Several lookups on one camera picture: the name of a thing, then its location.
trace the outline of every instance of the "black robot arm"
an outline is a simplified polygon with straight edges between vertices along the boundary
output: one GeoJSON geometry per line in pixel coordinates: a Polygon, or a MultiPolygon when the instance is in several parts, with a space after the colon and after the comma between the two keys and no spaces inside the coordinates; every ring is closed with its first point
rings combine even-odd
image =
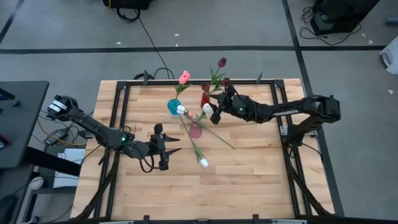
{"type": "Polygon", "coordinates": [[[309,114],[310,116],[300,124],[287,127],[285,142],[293,146],[301,146],[305,133],[316,130],[321,124],[340,120],[340,103],[333,96],[309,96],[279,105],[267,105],[258,103],[248,96],[239,95],[231,84],[225,87],[224,92],[210,96],[218,102],[218,106],[210,104],[214,111],[210,118],[213,124],[219,123],[221,112],[259,124],[279,116],[309,114]]]}
{"type": "Polygon", "coordinates": [[[54,101],[47,108],[47,117],[60,121],[73,121],[82,128],[94,134],[99,144],[107,150],[119,151],[131,158],[145,159],[146,156],[160,155],[160,170],[167,170],[169,155],[180,149],[166,152],[165,142],[179,141],[162,134],[163,127],[156,124],[149,142],[135,141],[135,135],[123,130],[111,129],[85,114],[78,107],[75,99],[69,96],[55,96],[54,101]]]}

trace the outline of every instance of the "blue vase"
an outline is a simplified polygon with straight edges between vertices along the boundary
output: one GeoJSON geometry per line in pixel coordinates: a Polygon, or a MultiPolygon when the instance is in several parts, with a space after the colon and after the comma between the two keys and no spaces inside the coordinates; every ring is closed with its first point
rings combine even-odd
{"type": "Polygon", "coordinates": [[[180,106],[181,103],[178,99],[171,99],[169,100],[169,102],[167,103],[167,107],[170,110],[171,114],[177,115],[177,107],[180,106]]]}

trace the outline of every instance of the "white tulip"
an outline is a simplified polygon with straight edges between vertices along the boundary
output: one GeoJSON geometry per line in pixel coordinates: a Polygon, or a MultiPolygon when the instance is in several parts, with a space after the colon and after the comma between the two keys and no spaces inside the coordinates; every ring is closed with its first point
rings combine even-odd
{"type": "Polygon", "coordinates": [[[199,162],[200,162],[200,165],[203,166],[203,168],[206,169],[207,167],[209,167],[209,163],[207,162],[206,159],[201,159],[199,162]]]}
{"type": "Polygon", "coordinates": [[[179,105],[179,106],[177,107],[177,113],[178,113],[179,115],[184,115],[184,113],[185,113],[185,107],[182,106],[182,105],[179,105]]]}
{"type": "Polygon", "coordinates": [[[211,106],[210,106],[208,103],[206,103],[205,105],[203,105],[203,111],[204,111],[206,114],[212,114],[212,113],[213,113],[213,109],[211,108],[211,106]]]}

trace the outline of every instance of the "dark red flower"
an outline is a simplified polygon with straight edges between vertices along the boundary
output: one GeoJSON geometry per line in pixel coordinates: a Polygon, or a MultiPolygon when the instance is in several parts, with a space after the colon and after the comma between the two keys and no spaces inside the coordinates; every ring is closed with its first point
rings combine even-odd
{"type": "Polygon", "coordinates": [[[201,89],[202,89],[204,92],[209,92],[209,90],[210,90],[210,85],[209,85],[209,84],[204,84],[204,85],[201,86],[201,89]]]}
{"type": "Polygon", "coordinates": [[[221,59],[218,61],[218,66],[219,66],[220,68],[223,68],[225,65],[226,65],[226,58],[221,58],[221,59]]]}
{"type": "Polygon", "coordinates": [[[229,85],[229,78],[224,78],[223,81],[221,82],[222,86],[228,86],[229,85]]]}

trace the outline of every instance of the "gray floor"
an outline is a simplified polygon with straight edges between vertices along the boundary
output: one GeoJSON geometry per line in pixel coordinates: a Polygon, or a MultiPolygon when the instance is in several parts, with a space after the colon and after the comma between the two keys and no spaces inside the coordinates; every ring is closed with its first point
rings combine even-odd
{"type": "MultiPolygon", "coordinates": [[[[299,34],[302,8],[313,0],[288,0],[299,34]]],[[[0,2],[0,27],[17,0],[0,2]]],[[[398,35],[387,16],[398,15],[395,0],[381,0],[362,22],[362,30],[341,45],[387,45],[398,35]]],[[[155,0],[142,21],[156,46],[293,46],[282,0],[155,0]]],[[[339,41],[345,34],[331,35],[339,41]]],[[[298,38],[302,46],[324,46],[298,38]]],[[[100,0],[25,0],[0,49],[151,47],[140,23],[126,24],[100,0]]],[[[314,94],[341,101],[342,120],[325,125],[325,137],[347,217],[398,219],[398,176],[394,173],[398,120],[398,77],[385,71],[379,51],[303,52],[314,94]]],[[[226,57],[232,78],[301,78],[294,51],[242,50],[161,52],[179,75],[208,78],[208,67],[226,57]]],[[[48,80],[44,108],[56,94],[76,98],[86,112],[95,106],[101,80],[132,79],[144,69],[163,67],[154,52],[95,54],[0,54],[1,80],[48,80]]],[[[159,78],[166,77],[159,73],[159,78]]],[[[43,123],[48,130],[58,124],[43,123]]],[[[34,134],[43,139],[36,129],[34,134]]],[[[31,146],[42,148],[35,139],[31,146]]],[[[42,199],[35,212],[44,220],[60,216],[72,195],[42,199]]]]}

